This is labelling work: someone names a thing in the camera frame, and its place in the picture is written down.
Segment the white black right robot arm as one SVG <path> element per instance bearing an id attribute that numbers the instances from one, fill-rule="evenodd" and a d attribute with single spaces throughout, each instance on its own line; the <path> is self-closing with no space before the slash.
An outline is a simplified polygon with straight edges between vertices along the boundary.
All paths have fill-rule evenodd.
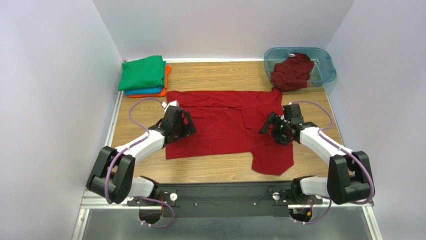
<path id="1" fill-rule="evenodd" d="M 282 107 L 282 114 L 270 112 L 259 134 L 270 134 L 274 142 L 296 142 L 317 154 L 327 165 L 326 177 L 304 176 L 292 183 L 294 199 L 319 196 L 333 203 L 363 205 L 375 196 L 376 189 L 369 156 L 337 143 L 311 121 L 305 121 L 299 101 Z"/>

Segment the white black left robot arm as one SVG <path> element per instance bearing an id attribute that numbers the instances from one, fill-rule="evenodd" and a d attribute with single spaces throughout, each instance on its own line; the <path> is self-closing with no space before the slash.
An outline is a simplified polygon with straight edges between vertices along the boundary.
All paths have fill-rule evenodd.
<path id="1" fill-rule="evenodd" d="M 86 189 L 120 204 L 126 198 L 148 198 L 157 195 L 158 183 L 143 176 L 134 177 L 136 164 L 154 152 L 197 132 L 189 111 L 167 105 L 164 116 L 145 133 L 116 148 L 103 147 L 86 182 Z"/>

